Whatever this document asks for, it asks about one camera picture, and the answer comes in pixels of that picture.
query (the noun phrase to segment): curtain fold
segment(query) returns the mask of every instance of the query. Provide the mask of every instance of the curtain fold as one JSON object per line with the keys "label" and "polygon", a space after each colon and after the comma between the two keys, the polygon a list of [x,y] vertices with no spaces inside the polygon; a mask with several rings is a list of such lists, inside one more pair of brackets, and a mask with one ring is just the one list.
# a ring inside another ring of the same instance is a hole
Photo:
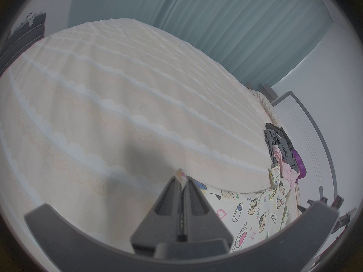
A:
{"label": "curtain fold", "polygon": [[333,22],[322,0],[73,0],[69,27],[110,18],[163,29],[254,88],[288,74]]}

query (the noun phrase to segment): pink star print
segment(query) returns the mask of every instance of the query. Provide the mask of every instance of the pink star print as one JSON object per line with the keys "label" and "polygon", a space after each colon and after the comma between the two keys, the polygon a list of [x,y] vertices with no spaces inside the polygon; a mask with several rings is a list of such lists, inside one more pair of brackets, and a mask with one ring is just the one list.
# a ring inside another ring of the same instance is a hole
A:
{"label": "pink star print", "polygon": [[252,241],[253,241],[253,239],[254,239],[254,236],[256,235],[256,232],[255,231],[253,231],[253,234],[251,235],[251,239],[252,239]]}

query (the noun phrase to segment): bed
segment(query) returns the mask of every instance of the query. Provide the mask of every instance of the bed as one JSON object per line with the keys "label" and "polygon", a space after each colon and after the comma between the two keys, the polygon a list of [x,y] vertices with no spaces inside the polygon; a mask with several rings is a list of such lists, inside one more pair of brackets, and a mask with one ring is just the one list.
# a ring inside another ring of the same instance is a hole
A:
{"label": "bed", "polygon": [[[2,213],[50,271],[24,221],[42,203],[133,252],[129,237],[180,167],[246,199],[271,188],[264,125],[281,124],[271,104],[150,25],[111,19],[62,30],[22,53],[0,85]],[[297,186],[288,194],[287,223],[298,216]]]}

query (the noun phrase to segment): curtain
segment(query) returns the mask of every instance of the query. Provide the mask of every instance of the curtain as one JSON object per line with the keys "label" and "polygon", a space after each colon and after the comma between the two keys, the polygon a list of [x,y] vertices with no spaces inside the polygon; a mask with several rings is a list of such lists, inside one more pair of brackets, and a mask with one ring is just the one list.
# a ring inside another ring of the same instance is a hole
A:
{"label": "curtain", "polygon": [[254,88],[288,74],[333,22],[322,0],[72,0],[68,26],[110,18],[163,29]]}

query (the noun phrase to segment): curved gray frame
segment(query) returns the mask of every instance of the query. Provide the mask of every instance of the curved gray frame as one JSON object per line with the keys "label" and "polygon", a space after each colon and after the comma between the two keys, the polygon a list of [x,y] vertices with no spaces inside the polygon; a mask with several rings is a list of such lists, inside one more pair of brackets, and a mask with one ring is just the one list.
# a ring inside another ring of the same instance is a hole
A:
{"label": "curved gray frame", "polygon": [[292,91],[288,91],[282,97],[278,98],[276,101],[274,101],[272,103],[272,106],[273,107],[276,106],[278,103],[280,103],[281,101],[283,101],[285,98],[287,98],[290,95],[295,99],[295,101],[302,108],[302,110],[304,111],[306,116],[309,118],[311,124],[314,126],[314,129],[315,129],[316,133],[318,134],[318,136],[320,138],[321,143],[323,144],[323,147],[324,147],[324,150],[325,150],[325,153],[326,153],[326,157],[328,158],[328,162],[329,162],[329,166],[330,166],[331,177],[333,178],[333,188],[334,188],[334,198],[335,198],[338,195],[338,186],[337,186],[337,177],[335,176],[335,169],[334,169],[333,160],[331,159],[331,155],[330,155],[328,146],[326,145],[326,142],[324,140],[323,134],[321,134],[318,125],[315,123],[315,121],[312,118],[312,116],[310,115],[310,113],[306,110],[305,106],[302,104],[302,102],[300,102],[300,100],[295,96],[295,94]]}

